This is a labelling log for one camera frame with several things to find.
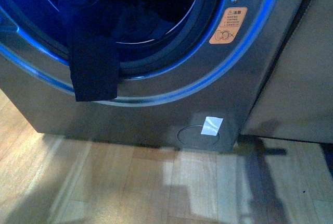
laundry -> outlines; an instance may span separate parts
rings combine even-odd
[[[105,101],[117,97],[119,54],[115,39],[102,26],[103,10],[100,5],[84,9],[69,5],[60,7],[67,29],[68,61],[77,102]]]

washing machine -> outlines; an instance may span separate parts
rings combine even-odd
[[[0,0],[0,88],[40,133],[228,152],[302,1]],[[75,100],[70,7],[113,22],[117,98]]]

warning label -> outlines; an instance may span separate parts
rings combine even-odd
[[[214,35],[209,40],[211,44],[231,43],[245,18],[246,7],[227,8]]]

wooden floor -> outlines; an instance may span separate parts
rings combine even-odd
[[[312,143],[219,154],[39,134],[0,91],[0,223],[332,224],[333,180]]]

white paper label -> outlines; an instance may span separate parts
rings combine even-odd
[[[222,124],[223,118],[207,116],[204,121],[201,134],[217,136]]]

